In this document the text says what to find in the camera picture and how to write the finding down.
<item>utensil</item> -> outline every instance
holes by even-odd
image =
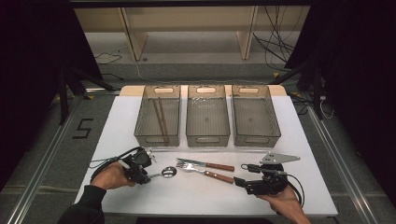
[[[177,174],[177,169],[174,166],[165,167],[159,174],[156,175],[149,175],[148,177],[153,178],[156,176],[163,176],[165,178],[170,178]]]
[[[230,183],[230,184],[233,183],[233,178],[232,177],[229,177],[229,176],[226,176],[226,175],[219,175],[219,174],[216,174],[216,173],[212,173],[210,171],[198,170],[191,163],[183,163],[183,164],[180,163],[179,165],[177,165],[177,167],[182,168],[182,169],[184,169],[184,170],[186,170],[188,172],[195,171],[195,172],[197,172],[197,173],[199,173],[201,175],[208,175],[210,177],[216,178],[218,180],[225,181],[225,182]]]
[[[183,162],[183,163],[191,163],[197,166],[204,166],[204,167],[211,167],[211,168],[216,168],[220,170],[226,170],[226,171],[234,171],[235,168],[230,165],[223,165],[223,164],[216,164],[216,163],[211,163],[211,162],[203,162],[203,161],[192,161],[192,160],[186,160],[186,159],[181,159],[177,158],[178,161]]]

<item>black sleeve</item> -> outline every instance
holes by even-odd
[[[102,200],[105,194],[104,189],[91,185],[85,186],[79,202],[68,207],[58,223],[105,223],[102,211]]]

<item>plastic bin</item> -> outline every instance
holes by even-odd
[[[186,135],[189,147],[228,146],[230,122],[224,86],[189,86]]]
[[[281,136],[268,86],[233,86],[233,133],[237,147],[274,147]]]
[[[180,144],[180,86],[146,86],[134,136],[142,147]]]

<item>fork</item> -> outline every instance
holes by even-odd
[[[213,178],[216,178],[218,180],[222,180],[225,181],[227,183],[232,184],[233,183],[233,178],[226,176],[226,175],[219,175],[210,171],[206,171],[206,170],[198,170],[197,168],[194,167],[194,165],[192,165],[191,163],[185,163],[185,162],[179,162],[176,167],[182,168],[184,170],[186,170],[187,172],[191,172],[191,171],[195,171],[201,175],[208,175],[211,176]]]

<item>knife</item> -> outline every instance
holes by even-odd
[[[181,159],[181,158],[177,158],[177,160],[181,161],[181,162],[185,162],[185,163],[192,163],[194,165],[211,167],[211,168],[216,168],[216,169],[220,169],[220,170],[226,170],[226,171],[234,171],[235,170],[235,168],[233,166],[229,166],[229,165],[222,165],[222,164],[203,162],[203,161],[192,161],[192,160],[186,160],[186,159]]]

